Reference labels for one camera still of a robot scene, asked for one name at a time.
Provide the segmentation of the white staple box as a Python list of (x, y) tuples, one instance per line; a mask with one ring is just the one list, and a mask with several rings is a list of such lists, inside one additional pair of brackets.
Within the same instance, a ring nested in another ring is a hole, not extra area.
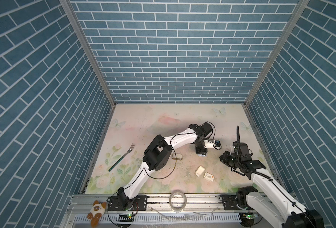
[(205, 172), (204, 179), (207, 180), (207, 181), (213, 182), (214, 181), (214, 175)]

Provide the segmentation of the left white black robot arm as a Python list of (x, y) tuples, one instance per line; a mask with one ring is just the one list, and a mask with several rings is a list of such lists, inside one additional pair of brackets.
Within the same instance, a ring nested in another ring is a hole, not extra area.
[(171, 153), (186, 144), (194, 144), (197, 155), (205, 156), (208, 148), (216, 147), (209, 137), (214, 133), (210, 122), (202, 125), (191, 124), (185, 131), (173, 136), (163, 137), (157, 135), (144, 152), (143, 162), (131, 181), (117, 190), (117, 206), (129, 209), (139, 191), (151, 174), (161, 170), (168, 162)]

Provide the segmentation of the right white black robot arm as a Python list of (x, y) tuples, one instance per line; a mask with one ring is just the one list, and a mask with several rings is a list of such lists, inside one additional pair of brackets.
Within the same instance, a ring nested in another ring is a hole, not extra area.
[(252, 159), (247, 144), (236, 140), (234, 151), (224, 152), (220, 161), (231, 171), (247, 177), (256, 187), (238, 189), (236, 204), (253, 209), (274, 228), (323, 228), (324, 220), (316, 210), (310, 210), (288, 193), (259, 161)]

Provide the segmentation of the clear tape roll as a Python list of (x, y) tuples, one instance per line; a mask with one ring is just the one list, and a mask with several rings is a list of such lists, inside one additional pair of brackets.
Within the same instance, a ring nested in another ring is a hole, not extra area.
[(186, 207), (187, 197), (182, 191), (175, 190), (170, 194), (168, 202), (171, 209), (179, 213)]

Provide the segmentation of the silver fork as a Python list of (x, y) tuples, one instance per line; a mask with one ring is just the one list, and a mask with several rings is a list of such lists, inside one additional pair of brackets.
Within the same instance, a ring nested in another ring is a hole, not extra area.
[(112, 171), (124, 159), (124, 157), (127, 154), (129, 154), (130, 152), (132, 152), (132, 150), (134, 149), (134, 147), (135, 147), (135, 145), (132, 144), (131, 147), (128, 149), (128, 151), (124, 155), (116, 155), (114, 157), (111, 156), (111, 158), (113, 158), (113, 159), (119, 158), (119, 160), (117, 160), (116, 163), (113, 166), (110, 167), (109, 172)]

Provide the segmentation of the brown white plush toy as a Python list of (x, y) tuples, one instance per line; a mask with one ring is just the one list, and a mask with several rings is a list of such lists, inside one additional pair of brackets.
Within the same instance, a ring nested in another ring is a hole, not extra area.
[(99, 202), (98, 200), (94, 201), (93, 206), (87, 215), (87, 219), (90, 220), (90, 224), (92, 228), (95, 228), (98, 226), (99, 219), (105, 213), (106, 207), (107, 207), (106, 202)]

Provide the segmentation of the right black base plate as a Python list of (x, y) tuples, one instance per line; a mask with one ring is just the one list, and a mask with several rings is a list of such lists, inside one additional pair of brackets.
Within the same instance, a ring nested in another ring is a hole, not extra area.
[(221, 194), (218, 196), (218, 198), (223, 204), (225, 211), (235, 211), (235, 210), (251, 211), (253, 210), (249, 206), (238, 206), (235, 194)]

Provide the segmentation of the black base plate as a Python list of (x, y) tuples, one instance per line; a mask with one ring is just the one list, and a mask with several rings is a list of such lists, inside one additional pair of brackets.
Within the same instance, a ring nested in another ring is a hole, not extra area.
[(223, 204), (225, 211), (235, 211), (235, 210), (251, 211), (253, 210), (249, 206), (238, 206), (235, 194), (221, 194), (218, 196), (218, 198)]
[(133, 199), (122, 196), (111, 196), (108, 209), (109, 211), (131, 211), (134, 208), (134, 210), (138, 212), (146, 211), (147, 203), (147, 195), (138, 195)]

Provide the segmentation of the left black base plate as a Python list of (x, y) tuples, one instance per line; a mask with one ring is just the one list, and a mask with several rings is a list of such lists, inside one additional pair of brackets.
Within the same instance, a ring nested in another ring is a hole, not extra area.
[(147, 195), (138, 195), (133, 199), (122, 196), (111, 196), (108, 209), (109, 211), (131, 211), (134, 208), (134, 210), (138, 212), (146, 211), (147, 203)]

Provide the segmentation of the aluminium front rail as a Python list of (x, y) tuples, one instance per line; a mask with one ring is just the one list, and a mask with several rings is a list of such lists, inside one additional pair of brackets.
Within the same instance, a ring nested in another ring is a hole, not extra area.
[(113, 194), (76, 194), (67, 208), (69, 214), (88, 214), (93, 203), (106, 202), (106, 212), (137, 211), (160, 213), (171, 212), (239, 212), (254, 211), (248, 206), (240, 206), (235, 193), (186, 193), (184, 196), (178, 193), (166, 194), (139, 194), (135, 197), (127, 208), (118, 196)]

